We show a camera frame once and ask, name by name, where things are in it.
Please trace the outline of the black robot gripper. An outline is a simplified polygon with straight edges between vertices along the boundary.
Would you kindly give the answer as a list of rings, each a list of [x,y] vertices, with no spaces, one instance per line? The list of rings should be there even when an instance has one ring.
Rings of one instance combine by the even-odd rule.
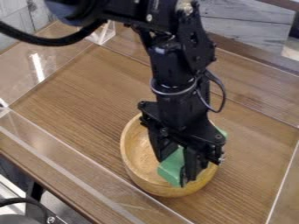
[[[173,140],[176,131],[191,133],[192,127],[200,129],[211,123],[211,88],[189,86],[184,88],[152,87],[156,101],[140,101],[140,121],[148,129],[149,143],[159,162],[163,162],[177,149]],[[207,147],[183,149],[183,167],[180,169],[180,186],[195,181],[208,167]]]

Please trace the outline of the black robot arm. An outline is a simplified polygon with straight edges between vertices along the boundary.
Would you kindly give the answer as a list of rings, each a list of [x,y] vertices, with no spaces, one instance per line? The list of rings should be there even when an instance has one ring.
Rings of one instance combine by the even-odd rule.
[[[153,101],[140,101],[140,123],[159,161],[157,173],[184,187],[221,162],[225,135],[212,124],[209,71],[216,45],[201,25],[196,0],[45,0],[63,23],[116,21],[139,35],[152,68]]]

